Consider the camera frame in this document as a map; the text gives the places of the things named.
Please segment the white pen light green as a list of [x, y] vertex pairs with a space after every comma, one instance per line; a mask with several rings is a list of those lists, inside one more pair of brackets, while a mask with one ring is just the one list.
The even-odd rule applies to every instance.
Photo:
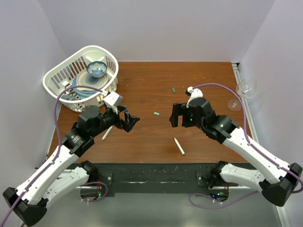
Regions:
[[102, 140], [105, 140], [108, 136], [108, 134], [111, 132], [111, 130], [113, 129], [113, 126], [110, 126], [107, 131], [105, 132], [105, 134], [102, 137]]

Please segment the white pen dark green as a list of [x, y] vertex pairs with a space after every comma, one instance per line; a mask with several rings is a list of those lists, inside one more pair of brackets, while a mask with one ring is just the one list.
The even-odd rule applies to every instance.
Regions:
[[184, 155], [185, 155], [185, 152], [184, 152], [182, 146], [180, 145], [179, 141], [178, 141], [176, 138], [174, 138], [174, 141], [175, 141], [175, 143], [176, 143], [178, 149], [180, 150], [181, 154], [184, 156]]

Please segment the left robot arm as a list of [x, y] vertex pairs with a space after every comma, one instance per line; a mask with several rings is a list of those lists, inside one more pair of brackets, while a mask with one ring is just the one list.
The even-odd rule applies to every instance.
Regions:
[[80, 163], [65, 176], [61, 174], [94, 145], [94, 137], [111, 126], [130, 132], [139, 120], [124, 106], [119, 106], [116, 112], [107, 108], [104, 113], [94, 105], [85, 107], [41, 167], [17, 188], [9, 187], [4, 191], [9, 212], [14, 212], [24, 225], [31, 227], [76, 187], [98, 184], [98, 169], [89, 161]]

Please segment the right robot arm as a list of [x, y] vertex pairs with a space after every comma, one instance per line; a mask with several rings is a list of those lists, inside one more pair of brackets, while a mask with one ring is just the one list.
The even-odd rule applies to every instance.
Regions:
[[183, 127], [199, 128], [208, 138], [234, 150], [254, 167], [249, 170], [219, 161], [210, 171], [211, 187], [213, 184], [236, 183], [260, 192], [276, 206], [285, 205], [303, 171], [300, 165], [288, 164], [271, 155], [256, 141], [246, 137], [244, 129], [233, 119], [216, 115], [211, 104], [203, 97], [195, 98], [189, 104], [173, 104], [169, 118], [172, 127], [178, 126], [179, 116], [182, 116]]

